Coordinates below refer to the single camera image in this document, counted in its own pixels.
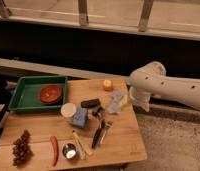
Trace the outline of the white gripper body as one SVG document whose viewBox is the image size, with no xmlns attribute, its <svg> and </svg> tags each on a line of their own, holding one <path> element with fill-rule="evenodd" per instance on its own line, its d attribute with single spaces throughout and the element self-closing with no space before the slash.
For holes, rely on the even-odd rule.
<svg viewBox="0 0 200 171">
<path fill-rule="evenodd" d="M 135 106 L 139 106 L 146 112 L 150 110 L 150 94 L 139 89 L 131 87 L 129 89 L 129 99 Z"/>
</svg>

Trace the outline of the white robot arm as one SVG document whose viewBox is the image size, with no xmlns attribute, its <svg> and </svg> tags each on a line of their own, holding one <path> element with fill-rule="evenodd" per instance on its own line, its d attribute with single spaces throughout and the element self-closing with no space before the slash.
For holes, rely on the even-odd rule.
<svg viewBox="0 0 200 171">
<path fill-rule="evenodd" d="M 129 83 L 132 104 L 146 112 L 150 110 L 152 95 L 200 110 L 200 79 L 169 77 L 160 62 L 154 61 L 134 70 L 130 74 Z"/>
</svg>

